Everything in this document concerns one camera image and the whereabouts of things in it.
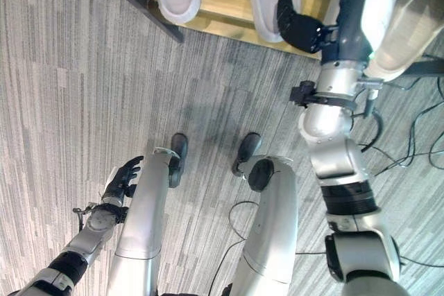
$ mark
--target black strap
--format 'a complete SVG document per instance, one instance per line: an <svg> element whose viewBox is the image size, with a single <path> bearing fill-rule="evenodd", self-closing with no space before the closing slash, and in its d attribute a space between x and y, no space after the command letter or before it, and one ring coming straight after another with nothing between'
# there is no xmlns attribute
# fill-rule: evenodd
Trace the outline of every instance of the black strap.
<svg viewBox="0 0 444 296"><path fill-rule="evenodd" d="M313 81L302 81L299 87L291 89L290 101L301 107L307 107L310 103L346 107L355 111L357 104L346 98L316 96Z"/></svg>
<svg viewBox="0 0 444 296"><path fill-rule="evenodd" d="M128 213L127 207L118 207L115 204L98 204L92 210L93 211L104 210L113 213L116 217L116 223L124 223L126 214Z"/></svg>

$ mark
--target black cable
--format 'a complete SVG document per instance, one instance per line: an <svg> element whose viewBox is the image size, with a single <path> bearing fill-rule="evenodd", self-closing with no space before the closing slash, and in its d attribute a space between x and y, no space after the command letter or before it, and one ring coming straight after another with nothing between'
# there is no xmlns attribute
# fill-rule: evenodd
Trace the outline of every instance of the black cable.
<svg viewBox="0 0 444 296"><path fill-rule="evenodd" d="M325 254L325 252L296 252L296 254ZM431 264L431 263L422 263L420 261L410 259L410 258L408 258L406 256L400 256L400 258L402 258L404 260L408 260L408 261L410 261L412 263L415 263L417 265L425 266L425 267L444 268L444 265L434 265L434 264Z"/></svg>
<svg viewBox="0 0 444 296"><path fill-rule="evenodd" d="M231 229L234 231L234 233L235 233L237 236L239 236L239 238L242 238L243 240L246 240L247 238L246 238L246 237L243 237L243 236L237 231L237 229L234 228L234 225L231 223L231 213L233 212L233 209L234 209L235 207L239 206L240 204L254 204L254 205L256 205L256 206L259 206L259 205L257 204L257 202L244 200L244 201L241 201L241 202L238 202L238 203L232 205L231 208L230 208L230 211L228 212L228 223L230 224Z"/></svg>
<svg viewBox="0 0 444 296"><path fill-rule="evenodd" d="M436 152L434 152L433 149L435 148L435 145L438 143L438 141L439 141L441 138L443 138L443 137L444 137L444 131L442 131L442 133L439 135L439 137L436 138L436 140L433 142L432 146L430 147L429 153L428 153L428 155L429 155L429 163L430 163L434 168L437 168L437 169L439 169L439 170L444 170L444 167L442 167L442 166L438 166L438 165L435 164L435 162L433 162L433 160L432 160L432 154L436 154Z"/></svg>
<svg viewBox="0 0 444 296"><path fill-rule="evenodd" d="M308 254L327 254L327 252L296 252L296 255L308 255Z"/></svg>
<svg viewBox="0 0 444 296"><path fill-rule="evenodd" d="M388 166L383 168L376 175L380 175L381 173L383 173L383 172L387 171L388 169L391 169L395 166L400 166L400 167L406 168L413 163L414 157L416 157L418 155L429 155L429 161L430 161L432 154L441 153L441 151L434 152L433 149L434 149L435 145L438 143L438 141L440 140L440 138L442 136L444 136L444 132L441 133L439 135L438 139L433 142L428 153L426 153L426 154L424 154L424 153L417 154L416 153L416 125L417 125L418 121L428 112L432 111L433 109L435 109L441 105L444 105L444 93L443 93L443 90L441 89L441 82L440 82L439 78L437 78L437 80L436 80L436 86L438 87L439 94L443 98L443 100L441 102L438 102L438 103L432 105L431 107L424 109L415 117L412 124L410 125L406 155L400 159L394 159L389 154L387 154L386 152L381 150L380 148L376 148L376 150L380 151L381 153L383 153L384 155L386 155L389 159L391 159L393 161L392 164L389 164ZM437 166L433 161L431 162L431 165L433 167L437 167L438 169L441 169L441 167Z"/></svg>
<svg viewBox="0 0 444 296"><path fill-rule="evenodd" d="M376 108L373 109L372 116L376 120L377 132L373 140L369 144L365 145L364 148L361 149L361 152L363 153L366 152L368 149L372 148L375 145L375 143L377 143L377 141L382 135L382 132L384 131L384 121L382 119L381 114L377 111Z"/></svg>
<svg viewBox="0 0 444 296"><path fill-rule="evenodd" d="M358 94L356 94L355 97L353 98L353 102L356 102L356 100L358 99L358 97L359 97L362 93L364 93L365 91L366 91L366 88L361 89L361 90L358 92ZM355 114L355 113L352 111L352 127L351 127L350 129L353 129L353 126L355 126L355 118L356 118L356 117L363 116L363 115L364 115L364 113L362 113L362 114Z"/></svg>
<svg viewBox="0 0 444 296"><path fill-rule="evenodd" d="M234 246L236 246L236 245L238 245L238 244L240 244L240 243L242 243L242 242L245 242L245 239L243 239L243 240L241 240L241 241L239 241L239 242L233 243L233 244L230 245L229 248L225 251L225 254L223 255L222 260L221 260L221 262L220 262L220 264L219 264L219 266L218 266L218 268L217 268L217 270L216 270L216 274L215 274L214 277L213 277L213 281L211 282L210 291L208 291L208 296L211 295L211 290L213 289L213 285L214 285L214 282L216 281L217 274L219 273L219 270L221 270L222 263L223 263L223 261L225 260L225 258L227 257L228 252L229 252Z"/></svg>
<svg viewBox="0 0 444 296"><path fill-rule="evenodd" d="M404 91L404 92L407 92L407 91L409 91L410 89L412 89L413 87L415 87L416 84L417 84L420 80L421 80L421 78L417 78L417 79L415 79L415 80L414 80L409 86L407 86L407 87L403 87L403 86L401 86L401 85L397 85L397 84L395 84L395 83L393 83L393 82L384 82L384 84L387 85L387 86L391 86L391 87L395 87L395 88L401 89L401 90Z"/></svg>
<svg viewBox="0 0 444 296"><path fill-rule="evenodd" d="M366 146L366 144L364 143L359 143L358 146ZM378 152L380 152L381 154L384 154L389 160L392 161L391 164L389 164L387 167L383 168L381 171L375 173L375 177L378 175L381 175L382 173L385 173L388 169L393 168L394 166L399 166L401 168L406 168L407 166L405 166L404 164L401 164L401 161L404 161L404 159L406 158L401 157L399 159L395 159L392 156L390 156L386 151L382 150L381 148L378 148L376 146L372 146L371 147L374 150L377 150ZM433 155L433 154L443 154L444 150L437 150L437 151L432 151L432 152L427 152L427 153L416 153L415 155L409 155L407 157L417 157L417 156L422 156L422 155Z"/></svg>
<svg viewBox="0 0 444 296"><path fill-rule="evenodd" d="M439 56L437 56L437 55L430 55L430 54L428 54L428 53L423 53L423 55L422 55L424 58L430 58L430 59L433 59L433 60L444 60L444 58L442 58L442 57L439 57Z"/></svg>
<svg viewBox="0 0 444 296"><path fill-rule="evenodd" d="M216 274L214 274L213 280L212 280L212 282L211 282L210 290L208 291L208 296L211 295L211 291L212 291L212 289L213 289L214 282L216 281L217 274L219 273L219 270L221 270L222 264L223 264L223 262L225 261L225 258L227 257L228 252L229 252L234 246L236 246L236 245L238 245L238 244L240 244L240 243L242 243L242 242L244 242L244 241L246 240L246 238L243 237L243 236L237 231L237 229L234 228L234 225L231 223L231 213L233 212L233 209L234 209L235 207L239 206L240 204L255 204L256 206L259 206L259 204L258 204L257 202L249 201L249 200L240 201L240 202L237 202L236 204L234 204L234 205L231 206L230 211L228 212L228 223L230 224L230 227L231 227L231 229L235 232L235 234L236 234L238 237L242 238L242 240L239 241L239 242L233 243L233 244L230 245L230 246L228 247L228 249L225 251L225 254L223 255L222 260L221 260L221 262L219 263L219 266L218 266L218 268L217 268L217 270L216 270Z"/></svg>
<svg viewBox="0 0 444 296"><path fill-rule="evenodd" d="M83 218L80 214L77 214L78 216L78 232L81 232L83 230Z"/></svg>
<svg viewBox="0 0 444 296"><path fill-rule="evenodd" d="M407 258L406 256L400 256L400 258L403 258L405 260L411 261L412 263L415 263L415 264L421 265L421 266L425 266L425 267L444 268L444 265L432 265L430 263L421 263L420 261L416 261L416 260Z"/></svg>

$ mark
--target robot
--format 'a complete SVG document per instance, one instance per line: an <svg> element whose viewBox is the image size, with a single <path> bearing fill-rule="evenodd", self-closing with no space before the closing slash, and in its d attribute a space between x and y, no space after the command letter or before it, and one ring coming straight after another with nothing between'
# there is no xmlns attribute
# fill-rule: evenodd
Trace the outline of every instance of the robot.
<svg viewBox="0 0 444 296"><path fill-rule="evenodd" d="M299 130L327 207L332 230L325 238L327 264L331 275L344 283L342 296L408 295L397 283L397 246L375 203L361 151L350 138L357 88L373 89L382 83L365 78L363 71L382 41L394 3L340 0L336 24L324 26L295 12L291 0L277 2L277 24L284 40L306 52L322 51L317 83L302 82L291 90L290 99L305 107ZM373 100L374 94L368 98L368 109ZM224 296L285 296L291 283L298 224L296 179L286 160L254 155L260 142L258 134L248 134L232 167L235 175L261 193L261 199L234 281ZM101 203L85 210L91 211L85 228L48 268L10 295L70 295L114 226L124 223L107 295L157 296L164 203L168 188L179 185L187 146L186 136L175 134L171 149L156 148L146 154L137 186L130 180L143 157L114 169ZM122 207L125 195L133 198L129 209Z"/></svg>

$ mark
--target gray carpet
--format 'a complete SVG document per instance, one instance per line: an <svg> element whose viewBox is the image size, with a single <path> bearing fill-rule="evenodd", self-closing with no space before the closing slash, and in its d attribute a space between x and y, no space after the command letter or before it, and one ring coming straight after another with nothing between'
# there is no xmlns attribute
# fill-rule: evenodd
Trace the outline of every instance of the gray carpet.
<svg viewBox="0 0 444 296"><path fill-rule="evenodd" d="M166 202L161 293L206 295L223 253L239 240L228 211L259 196L231 175L230 164L251 130L263 136L260 153L294 160L298 251L324 250L325 207L297 130L302 110L288 102L292 85L316 79L318 64L182 31L185 43L172 42L124 0L0 0L1 295L24 286L76 234L71 209L99 200L113 166L146 144L167 146L177 131L189 137L189 158ZM429 51L444 55L442 36ZM430 78L409 92L385 87L377 106L386 131L378 146L403 156L414 117L440 99ZM429 150L443 119L444 107L421 118L418 152ZM371 120L359 120L353 136L368 142L374 131ZM390 163L375 150L364 156L375 172ZM442 157L434 160L444 166ZM443 187L444 172L427 156L375 178L377 202L403 255L444 264ZM243 234L253 214L251 205L236 208L234 224ZM116 241L117 233L73 295L105 294ZM241 246L227 256L213 295L232 281ZM400 283L412 295L444 295L444 269L406 261ZM290 295L340 290L324 256L296 257Z"/></svg>

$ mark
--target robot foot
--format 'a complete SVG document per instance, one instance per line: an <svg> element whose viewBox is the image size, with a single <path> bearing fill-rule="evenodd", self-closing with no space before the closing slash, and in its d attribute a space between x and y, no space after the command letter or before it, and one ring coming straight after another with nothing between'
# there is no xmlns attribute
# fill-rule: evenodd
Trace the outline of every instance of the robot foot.
<svg viewBox="0 0 444 296"><path fill-rule="evenodd" d="M173 160L170 162L170 180L169 187L175 188L180 183L180 177L183 174L185 168L185 158L188 153L188 138L182 133L175 133L171 138L171 149L174 150L179 156L179 160Z"/></svg>
<svg viewBox="0 0 444 296"><path fill-rule="evenodd" d="M231 171L236 177L241 177L243 173L239 170L240 163L247 162L261 146L261 136L255 132L248 133L237 151L236 159L231 167Z"/></svg>

